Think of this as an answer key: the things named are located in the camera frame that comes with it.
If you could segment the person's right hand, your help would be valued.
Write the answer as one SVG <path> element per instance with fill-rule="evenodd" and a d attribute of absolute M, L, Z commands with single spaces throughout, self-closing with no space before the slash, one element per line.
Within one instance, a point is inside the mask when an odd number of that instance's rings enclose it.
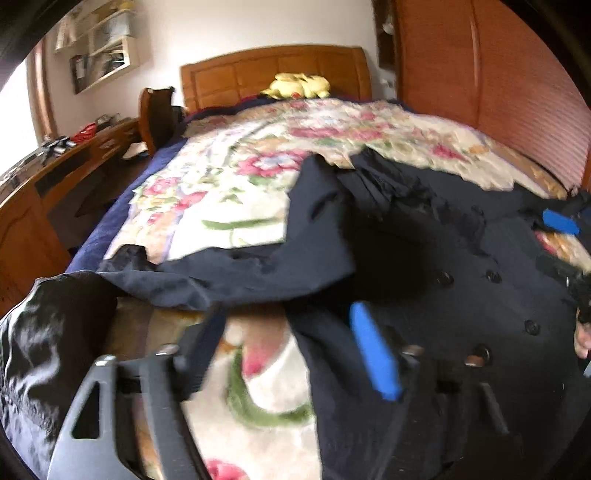
<path fill-rule="evenodd" d="M 579 321 L 580 311 L 577 311 L 573 344 L 575 354 L 580 359 L 587 359 L 591 351 L 591 328 L 589 323 Z"/>

